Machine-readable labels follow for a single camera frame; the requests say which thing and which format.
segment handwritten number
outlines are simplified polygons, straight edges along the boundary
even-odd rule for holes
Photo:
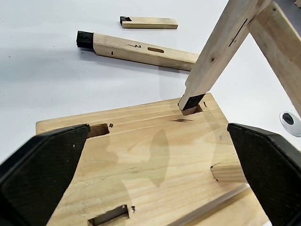
[[[132,46],[132,47],[135,47],[135,48],[136,48],[136,47],[141,48],[141,45],[134,45],[134,46],[133,46],[133,45],[131,45],[131,44],[128,44],[128,46]]]

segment wooden board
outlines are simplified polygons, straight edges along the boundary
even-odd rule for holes
[[[254,193],[248,188],[185,226],[262,226],[268,220]]]
[[[219,78],[249,33],[247,25],[270,0],[229,0],[190,72],[179,102],[183,110],[190,97],[205,94]]]
[[[202,112],[188,116],[178,101],[37,122],[37,133],[81,123],[113,124],[109,134],[87,140],[48,226],[86,226],[89,219],[124,204],[130,219],[108,225],[165,226],[237,189],[240,184],[219,183],[210,171],[213,164],[237,159],[228,122],[212,95],[205,95]],[[240,211],[247,211],[261,218],[259,209],[251,202],[230,213],[240,218]],[[244,224],[233,220],[230,225]]]
[[[178,23],[175,19],[156,17],[121,16],[120,23],[123,28],[144,29],[177,29]]]
[[[198,58],[194,53],[97,33],[93,35],[93,49],[105,57],[185,71],[191,71]]]
[[[301,116],[301,37],[275,2],[250,23],[249,30]]]

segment white workbench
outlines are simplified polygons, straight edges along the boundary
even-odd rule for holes
[[[0,3],[0,161],[35,134],[35,122],[181,97],[188,72],[96,56],[77,30],[200,53],[227,0],[27,0]],[[119,16],[175,18],[177,30],[122,29]],[[301,139],[279,114],[297,115],[249,35],[211,89],[229,122]]]

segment black clamp jaw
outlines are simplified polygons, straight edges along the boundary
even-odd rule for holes
[[[0,225],[45,226],[69,186],[90,127],[31,138],[0,165]]]
[[[301,225],[301,153],[281,135],[230,123],[245,177],[274,226]]]

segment pine board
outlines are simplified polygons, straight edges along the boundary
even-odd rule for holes
[[[37,122],[37,133],[81,123],[113,124],[109,134],[86,141],[48,226],[87,226],[87,220],[123,204],[135,211],[129,208],[130,219],[110,225],[165,226],[238,188],[212,176],[211,165],[237,156],[219,106],[211,94],[203,101],[203,111],[188,116],[179,110],[179,99],[172,99]],[[246,211],[264,218],[251,195],[255,204],[230,205],[231,214]]]

